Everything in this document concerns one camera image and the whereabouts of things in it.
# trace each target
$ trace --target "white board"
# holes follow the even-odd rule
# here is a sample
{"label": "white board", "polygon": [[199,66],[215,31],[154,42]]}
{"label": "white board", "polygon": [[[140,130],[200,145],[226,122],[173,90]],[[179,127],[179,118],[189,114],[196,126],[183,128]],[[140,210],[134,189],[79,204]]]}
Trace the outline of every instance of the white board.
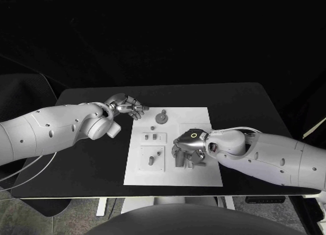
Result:
{"label": "white board", "polygon": [[[154,118],[163,109],[166,110],[167,122],[157,124]],[[206,107],[150,108],[146,111],[141,119],[133,122],[124,185],[222,186],[218,161],[209,156],[203,160],[206,166],[193,166],[192,169],[187,169],[187,165],[185,164],[185,169],[174,169],[174,158],[172,157],[173,140],[192,128],[199,128],[208,133],[212,129]],[[149,135],[149,140],[144,140],[143,133],[156,133],[159,134],[157,136],[163,136],[161,133],[166,133],[166,143],[160,142],[153,144],[150,140],[151,135]],[[149,163],[147,156],[144,156],[144,161],[140,159],[143,156],[143,146],[164,147],[164,161],[157,161],[160,162],[159,164],[164,163],[163,170],[160,170],[161,168],[157,168],[159,170],[156,168],[153,168],[154,170],[147,170],[150,169],[149,166],[144,168],[146,170],[138,170],[141,169],[138,167],[141,162],[144,164],[146,162]]]}

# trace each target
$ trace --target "tabletop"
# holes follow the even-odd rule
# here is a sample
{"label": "tabletop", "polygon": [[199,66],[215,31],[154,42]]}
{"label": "tabletop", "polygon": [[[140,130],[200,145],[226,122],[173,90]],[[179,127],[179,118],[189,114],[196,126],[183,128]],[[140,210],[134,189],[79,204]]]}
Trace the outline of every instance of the tabletop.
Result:
{"label": "tabletop", "polygon": [[[287,127],[258,83],[137,86],[68,89],[56,105],[104,102],[115,93],[125,93],[149,107],[208,107],[213,129],[248,126],[264,133],[290,137]],[[114,139],[84,139],[58,152],[46,170],[12,190],[17,198],[76,198],[131,196],[222,196],[317,194],[310,188],[274,185],[219,165],[223,187],[124,186],[127,153],[133,120],[118,115],[121,131]],[[45,167],[52,154],[17,177],[26,181]]]}

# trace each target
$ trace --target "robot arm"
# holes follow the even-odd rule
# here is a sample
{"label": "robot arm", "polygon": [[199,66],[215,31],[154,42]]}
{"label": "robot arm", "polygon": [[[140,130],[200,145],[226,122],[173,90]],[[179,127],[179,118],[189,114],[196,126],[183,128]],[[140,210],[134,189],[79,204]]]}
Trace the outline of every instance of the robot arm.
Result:
{"label": "robot arm", "polygon": [[138,119],[149,107],[124,94],[112,97],[110,103],[48,107],[1,122],[0,165],[55,153],[74,146],[79,139],[95,140],[104,134],[114,138],[121,129],[112,121],[114,115],[128,113],[133,119]]}
{"label": "robot arm", "polygon": [[208,134],[190,129],[174,144],[173,154],[183,151],[190,161],[199,162],[206,152],[223,166],[272,184],[326,191],[326,150],[291,138],[238,130]]}

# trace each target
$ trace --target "floor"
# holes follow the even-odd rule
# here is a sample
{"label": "floor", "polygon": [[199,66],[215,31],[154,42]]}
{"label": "floor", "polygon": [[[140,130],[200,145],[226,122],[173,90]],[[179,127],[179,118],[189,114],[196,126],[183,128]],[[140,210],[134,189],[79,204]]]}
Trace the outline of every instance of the floor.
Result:
{"label": "floor", "polygon": [[[0,192],[0,198],[7,197],[9,193]],[[234,197],[238,211],[274,220],[304,232],[288,198],[283,204],[247,204],[244,200],[244,197]],[[20,200],[0,201],[0,235],[82,235],[108,218],[120,215],[123,198],[108,199],[102,217],[95,216],[97,206],[98,199],[74,199],[59,215],[45,217]]]}

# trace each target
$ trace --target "black curtain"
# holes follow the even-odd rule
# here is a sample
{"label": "black curtain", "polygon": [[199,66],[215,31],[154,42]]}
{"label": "black curtain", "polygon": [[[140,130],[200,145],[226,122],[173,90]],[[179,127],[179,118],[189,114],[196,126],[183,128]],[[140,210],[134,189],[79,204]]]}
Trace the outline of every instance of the black curtain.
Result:
{"label": "black curtain", "polygon": [[260,82],[298,138],[326,114],[307,122],[309,99],[326,86],[326,5],[146,6],[150,14],[125,7],[0,3],[0,57],[42,73],[56,95],[66,88]]}

